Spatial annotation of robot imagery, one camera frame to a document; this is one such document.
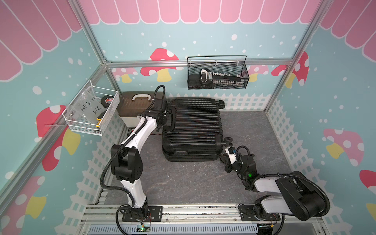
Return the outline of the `black box with orange parts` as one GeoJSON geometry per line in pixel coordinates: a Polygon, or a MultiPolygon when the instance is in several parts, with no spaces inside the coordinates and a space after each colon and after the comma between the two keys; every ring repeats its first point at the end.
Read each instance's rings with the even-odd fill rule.
{"type": "Polygon", "coordinates": [[[131,134],[133,134],[133,132],[136,130],[135,127],[129,127],[127,128],[127,137],[129,137],[131,134]]]}

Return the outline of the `yellow black tool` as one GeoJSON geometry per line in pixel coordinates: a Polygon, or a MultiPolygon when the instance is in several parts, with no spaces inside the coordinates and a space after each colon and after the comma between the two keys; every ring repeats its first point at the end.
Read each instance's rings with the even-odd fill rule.
{"type": "Polygon", "coordinates": [[[105,115],[105,112],[101,113],[98,117],[97,117],[97,124],[96,124],[96,127],[97,128],[100,128],[100,123],[101,123],[101,120],[103,119],[105,115]]]}

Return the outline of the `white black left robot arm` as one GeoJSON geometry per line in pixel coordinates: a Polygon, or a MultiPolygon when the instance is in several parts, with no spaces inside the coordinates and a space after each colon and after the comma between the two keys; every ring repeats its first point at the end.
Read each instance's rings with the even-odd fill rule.
{"type": "Polygon", "coordinates": [[[167,100],[164,85],[156,88],[151,104],[139,115],[139,120],[135,130],[125,141],[120,145],[112,146],[111,158],[104,167],[99,182],[102,189],[126,193],[128,202],[126,206],[120,207],[120,211],[143,219],[149,212],[147,197],[141,182],[144,169],[141,149],[155,129],[167,124],[167,100]],[[109,170],[121,182],[121,187],[105,184],[104,179],[109,170]]]}

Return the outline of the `black tape roll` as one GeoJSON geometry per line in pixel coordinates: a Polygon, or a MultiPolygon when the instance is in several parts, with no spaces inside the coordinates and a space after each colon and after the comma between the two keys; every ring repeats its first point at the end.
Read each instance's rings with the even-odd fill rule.
{"type": "Polygon", "coordinates": [[[103,96],[100,101],[104,108],[108,108],[113,102],[113,100],[114,100],[113,96],[103,96]]]}

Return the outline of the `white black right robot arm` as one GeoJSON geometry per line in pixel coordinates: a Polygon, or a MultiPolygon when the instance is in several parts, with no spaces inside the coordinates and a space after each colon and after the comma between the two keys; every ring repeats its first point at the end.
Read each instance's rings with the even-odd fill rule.
{"type": "Polygon", "coordinates": [[[331,208],[327,194],[301,172],[259,174],[256,162],[249,148],[234,148],[226,145],[225,154],[220,157],[225,171],[235,172],[245,190],[265,193],[253,205],[239,204],[243,220],[279,220],[283,216],[294,216],[300,221],[322,217],[331,208]]]}

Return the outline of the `brown lidded white toolbox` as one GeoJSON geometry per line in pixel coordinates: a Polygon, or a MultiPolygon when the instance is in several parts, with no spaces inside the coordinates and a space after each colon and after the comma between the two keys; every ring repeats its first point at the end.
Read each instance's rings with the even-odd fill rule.
{"type": "MultiPolygon", "coordinates": [[[[155,103],[152,106],[152,110],[157,110],[157,108],[161,108],[164,112],[166,108],[166,102],[162,102],[162,98],[164,97],[163,92],[157,92],[155,103]]],[[[139,122],[140,118],[138,117],[139,114],[143,113],[152,103],[152,99],[154,98],[154,92],[124,92],[120,97],[120,103],[117,107],[117,112],[119,117],[123,120],[124,124],[127,127],[136,127],[139,122]]],[[[161,125],[167,124],[168,118],[167,117],[159,117],[157,121],[161,125]]]]}

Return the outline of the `plastic bag with writing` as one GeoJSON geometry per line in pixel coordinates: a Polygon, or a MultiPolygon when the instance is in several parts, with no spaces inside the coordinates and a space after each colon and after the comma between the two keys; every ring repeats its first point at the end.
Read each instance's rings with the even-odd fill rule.
{"type": "Polygon", "coordinates": [[[104,111],[104,107],[94,94],[92,87],[83,88],[71,104],[77,118],[84,118],[88,123],[97,123],[97,117],[104,111]]]}

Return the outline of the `black ribbed hard-shell suitcase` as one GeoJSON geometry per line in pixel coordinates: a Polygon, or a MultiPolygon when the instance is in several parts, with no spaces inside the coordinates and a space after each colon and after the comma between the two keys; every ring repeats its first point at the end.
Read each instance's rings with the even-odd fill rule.
{"type": "Polygon", "coordinates": [[[162,132],[162,150],[170,162],[217,160],[233,139],[223,137],[220,110],[223,100],[183,97],[167,100],[167,124],[162,132]]]}

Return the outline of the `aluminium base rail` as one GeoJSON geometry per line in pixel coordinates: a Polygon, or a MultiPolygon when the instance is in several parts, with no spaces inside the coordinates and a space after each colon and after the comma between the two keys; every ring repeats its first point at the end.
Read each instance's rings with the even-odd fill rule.
{"type": "Polygon", "coordinates": [[[77,235],[328,235],[322,218],[300,221],[272,215],[257,220],[238,204],[160,204],[143,222],[117,212],[118,205],[88,206],[77,235]]]}

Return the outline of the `socket wrench set in basket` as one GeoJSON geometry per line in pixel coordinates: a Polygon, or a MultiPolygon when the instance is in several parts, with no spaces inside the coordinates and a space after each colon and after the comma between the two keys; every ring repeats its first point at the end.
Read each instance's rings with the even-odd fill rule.
{"type": "Polygon", "coordinates": [[[203,85],[220,85],[228,87],[243,85],[243,78],[239,74],[231,76],[230,73],[213,72],[206,69],[200,70],[199,81],[203,85]]]}

